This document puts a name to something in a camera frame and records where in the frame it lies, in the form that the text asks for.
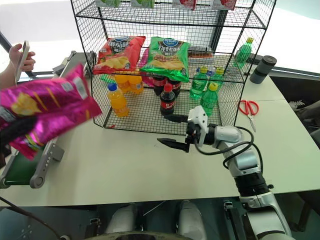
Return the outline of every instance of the green bottle cap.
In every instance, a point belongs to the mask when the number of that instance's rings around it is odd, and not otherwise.
[[[223,67],[217,67],[215,70],[215,73],[219,75],[224,74],[224,72],[225,72],[225,69]]]
[[[217,91],[217,89],[218,89],[218,84],[216,84],[216,83],[210,83],[210,85],[209,85],[209,90],[210,91]]]
[[[200,73],[206,74],[208,72],[208,68],[206,66],[200,67]]]
[[[248,39],[246,40],[246,42],[249,44],[252,44],[253,41],[254,41],[253,37],[248,37]]]

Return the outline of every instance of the human hand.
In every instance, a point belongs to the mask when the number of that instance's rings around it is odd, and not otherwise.
[[[21,51],[19,51],[22,48],[22,44],[17,44],[15,46],[12,46],[9,50],[9,58],[11,64],[16,69],[19,63],[20,56],[23,54]],[[36,55],[35,52],[30,51],[28,52],[26,60],[23,62],[23,66],[21,67],[21,70],[23,72],[26,71],[32,71],[34,69],[34,64],[36,61],[32,59],[32,57]]]

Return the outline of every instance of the person's arm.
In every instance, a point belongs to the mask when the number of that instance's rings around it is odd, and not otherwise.
[[[15,82],[15,71],[20,59],[22,52],[19,50],[22,48],[22,44],[17,44],[10,48],[9,58],[10,62],[3,72],[0,72],[0,89],[12,87],[16,84]],[[21,67],[23,72],[32,71],[34,69],[35,60],[32,56],[36,55],[33,51],[29,52],[24,65]]]

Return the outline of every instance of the wire mesh shelf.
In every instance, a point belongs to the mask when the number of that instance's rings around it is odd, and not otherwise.
[[[71,6],[88,65],[96,62],[94,52],[107,42],[108,38],[121,36],[145,36],[140,59],[148,50],[151,37],[173,38],[190,43],[193,47],[205,49],[193,52],[188,58],[189,82],[182,83],[176,99],[175,114],[188,115],[189,110],[200,105],[199,100],[189,97],[192,80],[197,68],[206,66],[215,71],[224,70],[223,85],[218,92],[218,104],[208,121],[221,126],[234,125],[238,105],[251,63],[239,66],[235,59],[238,51],[253,38],[251,57],[255,58],[264,38],[276,0],[237,0],[234,10],[212,9],[212,0],[197,0],[196,9],[181,10],[172,7],[172,0],[155,0],[154,8],[131,7],[129,0],[122,0],[119,7],[97,7],[94,0],[71,0]],[[139,70],[129,75],[145,75]],[[107,83],[101,75],[93,75],[91,93],[99,104],[102,114],[94,123],[111,129],[184,135],[185,123],[165,120],[160,113],[160,98],[150,87],[144,85],[141,94],[125,94],[129,115],[117,117],[107,97]]]

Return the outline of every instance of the scissors handle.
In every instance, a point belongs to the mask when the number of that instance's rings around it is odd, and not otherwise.
[[[255,102],[255,101],[251,101],[251,100],[241,100],[240,103],[244,103],[244,110],[241,108],[241,106],[239,105],[239,110],[240,112],[242,112],[245,115],[256,115],[259,112],[259,105]]]

